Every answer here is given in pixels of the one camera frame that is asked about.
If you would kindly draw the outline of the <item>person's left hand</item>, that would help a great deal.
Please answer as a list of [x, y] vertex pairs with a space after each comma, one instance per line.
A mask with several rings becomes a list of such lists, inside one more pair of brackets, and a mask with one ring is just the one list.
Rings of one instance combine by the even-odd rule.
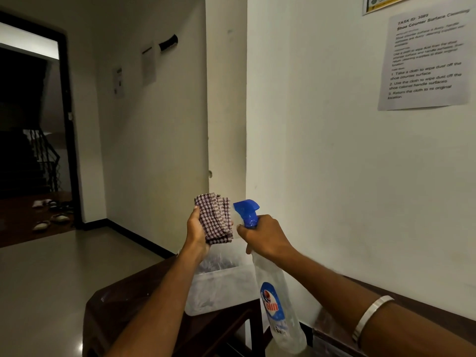
[[189, 234], [189, 218], [187, 221], [187, 236], [181, 250], [186, 256], [191, 257], [197, 264], [201, 263], [210, 251], [210, 245], [206, 241], [205, 231], [202, 227], [201, 234]]

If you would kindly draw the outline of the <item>person's right hand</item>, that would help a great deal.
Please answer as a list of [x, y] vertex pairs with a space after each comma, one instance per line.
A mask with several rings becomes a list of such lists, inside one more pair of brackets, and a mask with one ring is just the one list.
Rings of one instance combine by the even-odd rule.
[[237, 233], [247, 244], [259, 245], [260, 256], [272, 262], [279, 262], [295, 251], [279, 222], [270, 215], [259, 215], [254, 229], [238, 225]]

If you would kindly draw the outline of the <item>checkered cleaning cloth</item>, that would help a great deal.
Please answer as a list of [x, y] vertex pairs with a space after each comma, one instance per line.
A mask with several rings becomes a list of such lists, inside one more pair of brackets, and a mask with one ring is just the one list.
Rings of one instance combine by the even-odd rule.
[[199, 221], [209, 245], [227, 244], [233, 240], [229, 198], [215, 193], [201, 194], [194, 198], [200, 209]]

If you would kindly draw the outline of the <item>clear spray bottle blue nozzle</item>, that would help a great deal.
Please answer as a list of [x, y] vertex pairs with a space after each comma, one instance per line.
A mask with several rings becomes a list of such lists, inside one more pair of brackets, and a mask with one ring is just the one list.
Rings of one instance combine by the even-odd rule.
[[290, 301], [284, 272], [256, 252], [251, 255], [271, 334], [282, 350], [300, 354], [307, 346], [306, 335]]

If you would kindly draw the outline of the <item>person's right forearm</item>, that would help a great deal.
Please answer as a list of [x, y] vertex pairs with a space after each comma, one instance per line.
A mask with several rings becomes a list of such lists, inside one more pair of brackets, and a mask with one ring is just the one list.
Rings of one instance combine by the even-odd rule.
[[275, 263], [360, 342], [368, 357], [476, 357], [476, 346], [296, 250]]

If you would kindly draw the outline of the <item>person's left forearm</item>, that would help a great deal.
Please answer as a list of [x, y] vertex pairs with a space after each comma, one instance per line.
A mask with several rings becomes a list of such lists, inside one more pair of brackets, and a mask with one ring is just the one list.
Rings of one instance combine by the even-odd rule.
[[120, 334], [105, 357], [171, 357], [195, 270], [208, 244], [184, 246], [145, 306]]

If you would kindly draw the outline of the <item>clear plastic container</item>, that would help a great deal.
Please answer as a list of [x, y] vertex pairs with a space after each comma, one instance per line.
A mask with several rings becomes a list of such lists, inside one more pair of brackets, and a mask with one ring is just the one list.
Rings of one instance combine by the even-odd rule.
[[185, 313], [194, 317], [259, 298], [252, 256], [246, 243], [235, 239], [216, 244], [195, 271]]

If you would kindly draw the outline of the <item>dark wooden stool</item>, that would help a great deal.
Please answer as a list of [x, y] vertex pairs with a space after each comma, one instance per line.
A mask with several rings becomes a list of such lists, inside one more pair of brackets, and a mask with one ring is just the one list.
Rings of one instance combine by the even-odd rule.
[[[136, 313], [149, 299], [171, 268], [176, 257], [128, 276], [95, 292], [85, 308], [82, 357], [103, 357]], [[190, 317], [183, 315], [172, 357], [234, 357], [241, 353], [234, 337], [250, 322], [252, 349], [245, 345], [245, 357], [266, 357], [259, 300], [216, 312]]]

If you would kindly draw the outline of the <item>black stair railing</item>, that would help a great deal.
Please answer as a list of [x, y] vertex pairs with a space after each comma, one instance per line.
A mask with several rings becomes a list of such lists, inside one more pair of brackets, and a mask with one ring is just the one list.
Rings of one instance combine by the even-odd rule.
[[58, 192], [61, 186], [59, 180], [59, 154], [41, 129], [23, 129], [23, 134], [30, 143], [33, 155], [40, 165], [40, 170], [44, 174], [47, 185], [52, 192]]

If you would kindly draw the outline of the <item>dark brown shoe cabinet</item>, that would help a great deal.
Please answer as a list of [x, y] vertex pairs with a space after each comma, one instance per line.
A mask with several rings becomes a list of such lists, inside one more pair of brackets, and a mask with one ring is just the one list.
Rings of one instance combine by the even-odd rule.
[[[402, 307], [440, 325], [476, 346], [476, 321], [353, 278], [350, 280], [380, 296], [389, 295]], [[367, 357], [324, 308], [319, 312], [313, 326], [312, 349], [315, 357]]]

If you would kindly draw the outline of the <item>white printed instruction sheet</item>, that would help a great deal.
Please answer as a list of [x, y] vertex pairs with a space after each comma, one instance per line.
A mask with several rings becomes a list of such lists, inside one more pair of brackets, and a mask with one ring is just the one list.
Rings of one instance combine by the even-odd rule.
[[379, 111], [469, 102], [476, 1], [450, 0], [390, 18]]

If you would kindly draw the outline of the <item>yellow bordered notice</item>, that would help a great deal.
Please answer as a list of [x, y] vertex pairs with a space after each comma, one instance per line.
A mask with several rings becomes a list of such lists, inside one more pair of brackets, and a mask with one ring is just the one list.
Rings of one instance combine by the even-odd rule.
[[362, 15], [367, 15], [403, 1], [406, 0], [363, 0]]

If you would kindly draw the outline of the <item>black door frame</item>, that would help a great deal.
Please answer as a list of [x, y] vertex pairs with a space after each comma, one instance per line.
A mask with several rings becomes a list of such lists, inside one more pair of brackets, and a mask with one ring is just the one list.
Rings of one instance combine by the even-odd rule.
[[5, 23], [11, 27], [16, 27], [23, 31], [31, 32], [35, 35], [43, 36], [45, 38], [58, 42], [61, 92], [63, 101], [66, 145], [68, 151], [68, 163], [72, 186], [72, 201], [74, 204], [75, 226], [79, 230], [84, 230], [85, 222], [82, 219], [81, 211], [79, 166], [76, 147], [74, 112], [72, 108], [73, 98], [71, 93], [67, 35], [63, 31], [55, 27], [50, 27], [48, 25], [31, 21], [27, 18], [19, 17], [17, 15], [5, 12], [1, 8], [0, 22]]

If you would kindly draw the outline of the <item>small white wall paper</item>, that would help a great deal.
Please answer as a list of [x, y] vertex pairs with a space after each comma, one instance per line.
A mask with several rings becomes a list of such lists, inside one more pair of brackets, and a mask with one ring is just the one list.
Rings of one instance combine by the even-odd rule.
[[117, 66], [112, 71], [113, 95], [116, 99], [124, 97], [123, 68]]

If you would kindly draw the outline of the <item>large white wall paper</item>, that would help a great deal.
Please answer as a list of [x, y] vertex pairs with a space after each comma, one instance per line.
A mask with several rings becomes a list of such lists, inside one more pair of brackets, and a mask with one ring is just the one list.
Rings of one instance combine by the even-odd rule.
[[157, 80], [155, 48], [155, 43], [151, 41], [140, 50], [142, 84], [145, 87]]

